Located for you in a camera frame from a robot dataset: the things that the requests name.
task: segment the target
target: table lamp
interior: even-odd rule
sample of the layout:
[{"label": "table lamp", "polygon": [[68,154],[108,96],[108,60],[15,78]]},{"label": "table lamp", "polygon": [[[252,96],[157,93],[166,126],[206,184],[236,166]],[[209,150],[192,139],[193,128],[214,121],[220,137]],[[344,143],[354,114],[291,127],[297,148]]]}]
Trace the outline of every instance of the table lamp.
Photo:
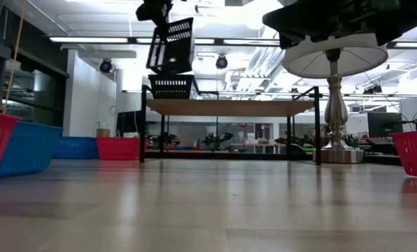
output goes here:
[{"label": "table lamp", "polygon": [[369,71],[388,58],[386,46],[378,46],[375,34],[355,34],[341,38],[329,37],[312,42],[309,37],[288,48],[283,66],[302,78],[326,78],[330,90],[325,122],[330,126],[330,142],[321,150],[322,161],[361,163],[364,151],[347,146],[344,128],[348,111],[341,94],[342,77]]}]

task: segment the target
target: black basket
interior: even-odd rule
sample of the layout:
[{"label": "black basket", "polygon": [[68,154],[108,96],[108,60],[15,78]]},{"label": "black basket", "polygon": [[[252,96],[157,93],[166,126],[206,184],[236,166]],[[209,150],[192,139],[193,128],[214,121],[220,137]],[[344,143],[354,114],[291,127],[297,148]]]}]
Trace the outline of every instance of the black basket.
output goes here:
[{"label": "black basket", "polygon": [[181,74],[192,70],[193,17],[168,24],[166,41],[154,29],[146,68],[157,74]]},{"label": "black basket", "polygon": [[199,89],[193,75],[150,75],[154,99],[196,99]]}]

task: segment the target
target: computer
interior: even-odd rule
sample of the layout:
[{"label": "computer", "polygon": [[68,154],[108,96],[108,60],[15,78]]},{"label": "computer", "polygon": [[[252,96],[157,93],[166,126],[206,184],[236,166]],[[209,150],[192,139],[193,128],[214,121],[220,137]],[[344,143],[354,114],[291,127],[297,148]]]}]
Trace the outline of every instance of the computer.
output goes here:
[{"label": "computer", "polygon": [[121,136],[124,133],[138,132],[137,127],[140,127],[141,111],[122,112],[117,117],[117,131]]},{"label": "computer", "polygon": [[403,132],[400,113],[368,113],[369,137],[390,137],[392,133]]}]

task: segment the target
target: white lamp shade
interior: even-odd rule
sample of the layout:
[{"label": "white lamp shade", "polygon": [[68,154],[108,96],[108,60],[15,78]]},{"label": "white lamp shade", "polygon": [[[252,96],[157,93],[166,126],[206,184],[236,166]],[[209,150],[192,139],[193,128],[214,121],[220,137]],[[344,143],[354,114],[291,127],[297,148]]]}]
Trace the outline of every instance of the white lamp shade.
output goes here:
[{"label": "white lamp shade", "polygon": [[375,34],[329,37],[316,43],[307,37],[299,45],[286,50],[283,66],[289,73],[302,78],[328,78],[331,75],[330,62],[325,51],[337,48],[341,48],[337,64],[337,74],[341,77],[369,71],[388,59],[386,46],[378,46]]}]

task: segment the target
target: wooden floor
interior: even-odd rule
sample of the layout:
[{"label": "wooden floor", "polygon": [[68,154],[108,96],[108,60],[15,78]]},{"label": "wooden floor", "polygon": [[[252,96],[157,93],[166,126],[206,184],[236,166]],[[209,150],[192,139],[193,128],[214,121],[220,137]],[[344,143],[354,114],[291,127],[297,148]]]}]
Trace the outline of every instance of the wooden floor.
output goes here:
[{"label": "wooden floor", "polygon": [[55,160],[0,180],[0,251],[417,252],[401,167]]}]

